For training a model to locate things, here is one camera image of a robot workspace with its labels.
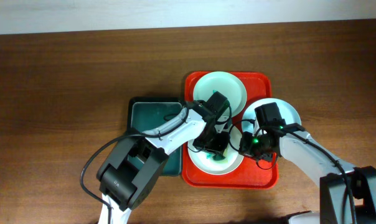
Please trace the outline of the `white plate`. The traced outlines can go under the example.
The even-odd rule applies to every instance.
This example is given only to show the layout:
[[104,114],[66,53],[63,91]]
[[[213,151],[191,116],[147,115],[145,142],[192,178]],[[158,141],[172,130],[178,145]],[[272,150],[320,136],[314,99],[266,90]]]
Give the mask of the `white plate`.
[[237,152],[242,138],[241,132],[236,127],[229,126],[221,130],[222,134],[227,135],[226,159],[214,161],[208,157],[204,151],[199,152],[194,146],[194,140],[187,143],[188,153],[191,161],[201,171],[211,175],[224,175],[234,171],[243,161],[243,156]]

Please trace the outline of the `light blue plate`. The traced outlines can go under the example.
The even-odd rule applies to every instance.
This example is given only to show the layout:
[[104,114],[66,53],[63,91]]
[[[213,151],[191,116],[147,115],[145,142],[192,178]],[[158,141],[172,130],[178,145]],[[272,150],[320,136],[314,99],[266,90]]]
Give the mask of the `light blue plate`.
[[288,102],[277,98],[255,101],[246,108],[242,120],[242,134],[255,134],[264,125],[301,124],[298,112]]

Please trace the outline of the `yellow green sponge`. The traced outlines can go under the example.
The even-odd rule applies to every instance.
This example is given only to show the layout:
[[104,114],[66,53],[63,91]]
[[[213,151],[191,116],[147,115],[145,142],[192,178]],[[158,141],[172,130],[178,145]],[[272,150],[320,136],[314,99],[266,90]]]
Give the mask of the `yellow green sponge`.
[[226,153],[228,152],[227,148],[224,149],[207,149],[206,150],[208,157],[214,161],[222,161],[226,159]]

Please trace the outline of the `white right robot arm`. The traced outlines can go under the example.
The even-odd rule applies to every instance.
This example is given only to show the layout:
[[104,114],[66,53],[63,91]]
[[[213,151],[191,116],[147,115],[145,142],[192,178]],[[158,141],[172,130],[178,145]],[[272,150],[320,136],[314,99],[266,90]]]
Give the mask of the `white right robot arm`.
[[288,223],[376,223],[376,168],[357,167],[321,146],[285,101],[256,101],[243,122],[241,155],[256,162],[282,157],[319,187],[320,211],[290,215]]

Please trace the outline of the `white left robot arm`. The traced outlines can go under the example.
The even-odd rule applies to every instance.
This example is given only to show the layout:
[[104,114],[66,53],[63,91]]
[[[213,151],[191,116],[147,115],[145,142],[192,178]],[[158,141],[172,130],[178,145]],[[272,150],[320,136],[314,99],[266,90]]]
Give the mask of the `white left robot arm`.
[[113,141],[114,148],[99,168],[103,206],[100,223],[126,223],[136,207],[150,194],[169,159],[184,143],[212,143],[220,117],[230,103],[216,91],[204,101],[187,102],[181,112],[161,126],[135,129]]

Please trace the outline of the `red plastic tray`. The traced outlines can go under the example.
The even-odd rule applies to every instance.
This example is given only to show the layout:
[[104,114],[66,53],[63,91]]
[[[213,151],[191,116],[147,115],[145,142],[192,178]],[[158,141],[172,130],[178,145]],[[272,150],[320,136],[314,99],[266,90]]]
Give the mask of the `red plastic tray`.
[[[247,91],[247,104],[272,96],[271,82],[258,72],[232,72],[244,84]],[[224,175],[210,175],[197,168],[189,157],[187,145],[182,147],[182,178],[193,187],[218,189],[270,189],[278,181],[278,166],[260,161],[269,167],[262,170],[256,161],[245,157],[232,172]]]

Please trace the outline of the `dark green water tray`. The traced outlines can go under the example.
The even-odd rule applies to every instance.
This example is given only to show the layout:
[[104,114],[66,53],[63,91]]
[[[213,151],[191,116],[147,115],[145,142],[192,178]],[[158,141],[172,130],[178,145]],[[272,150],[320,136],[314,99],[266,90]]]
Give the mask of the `dark green water tray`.
[[[182,108],[179,98],[168,97],[134,97],[128,106],[128,129],[143,132],[156,128],[166,122],[165,118],[172,118]],[[182,146],[170,156],[163,169],[163,176],[178,176],[182,172]]]

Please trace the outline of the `mint green plate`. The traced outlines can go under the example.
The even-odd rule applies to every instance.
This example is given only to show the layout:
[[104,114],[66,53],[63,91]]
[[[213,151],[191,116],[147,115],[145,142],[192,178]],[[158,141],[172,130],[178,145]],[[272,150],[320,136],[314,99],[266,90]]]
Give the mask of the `mint green plate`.
[[204,75],[194,86],[194,100],[207,101],[218,91],[227,98],[232,116],[238,115],[247,102],[247,91],[242,81],[228,72],[210,72]]

